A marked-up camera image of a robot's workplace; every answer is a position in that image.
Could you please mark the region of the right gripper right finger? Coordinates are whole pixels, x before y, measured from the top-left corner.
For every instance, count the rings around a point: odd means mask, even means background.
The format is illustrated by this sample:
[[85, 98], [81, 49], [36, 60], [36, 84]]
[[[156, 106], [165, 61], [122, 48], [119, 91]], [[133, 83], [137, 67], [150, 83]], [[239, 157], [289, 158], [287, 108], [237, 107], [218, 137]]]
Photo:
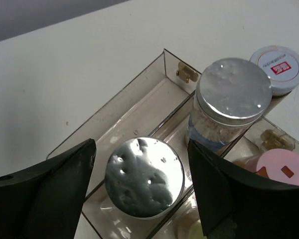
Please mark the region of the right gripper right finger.
[[299, 186], [249, 172], [194, 140], [188, 159], [209, 239], [299, 239]]

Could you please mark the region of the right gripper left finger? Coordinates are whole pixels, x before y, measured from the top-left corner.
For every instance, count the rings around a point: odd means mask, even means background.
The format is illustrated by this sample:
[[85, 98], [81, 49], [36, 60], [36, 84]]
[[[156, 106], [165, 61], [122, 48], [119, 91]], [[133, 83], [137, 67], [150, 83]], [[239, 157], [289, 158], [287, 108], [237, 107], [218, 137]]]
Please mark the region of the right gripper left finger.
[[72, 239], [96, 156], [88, 139], [0, 177], [0, 239]]

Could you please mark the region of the pink cap spice bottle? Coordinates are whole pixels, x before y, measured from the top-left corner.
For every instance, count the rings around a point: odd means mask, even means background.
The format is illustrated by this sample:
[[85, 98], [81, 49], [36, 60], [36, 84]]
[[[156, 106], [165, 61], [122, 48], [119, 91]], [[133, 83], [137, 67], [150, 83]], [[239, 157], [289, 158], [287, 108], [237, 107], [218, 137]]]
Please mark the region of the pink cap spice bottle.
[[276, 148], [232, 163], [259, 176], [299, 186], [299, 154], [292, 151]]

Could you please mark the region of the silver lid jar blue label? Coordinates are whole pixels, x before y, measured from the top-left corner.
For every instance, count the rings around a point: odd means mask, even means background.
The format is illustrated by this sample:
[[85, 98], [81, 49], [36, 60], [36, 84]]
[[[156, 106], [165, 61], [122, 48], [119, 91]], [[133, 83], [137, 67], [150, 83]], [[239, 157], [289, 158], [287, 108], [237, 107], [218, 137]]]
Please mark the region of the silver lid jar blue label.
[[104, 183], [110, 200], [121, 212], [153, 219], [166, 214], [180, 200], [185, 172], [168, 143], [142, 136], [114, 149], [107, 161]]

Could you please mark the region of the white lid jar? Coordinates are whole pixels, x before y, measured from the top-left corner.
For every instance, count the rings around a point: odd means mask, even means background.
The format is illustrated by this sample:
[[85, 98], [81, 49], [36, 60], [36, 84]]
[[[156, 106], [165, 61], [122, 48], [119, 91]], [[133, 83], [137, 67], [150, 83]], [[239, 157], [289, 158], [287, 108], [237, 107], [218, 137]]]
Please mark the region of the white lid jar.
[[274, 96], [282, 96], [299, 85], [299, 55], [282, 46], [258, 49], [250, 58], [268, 76]]

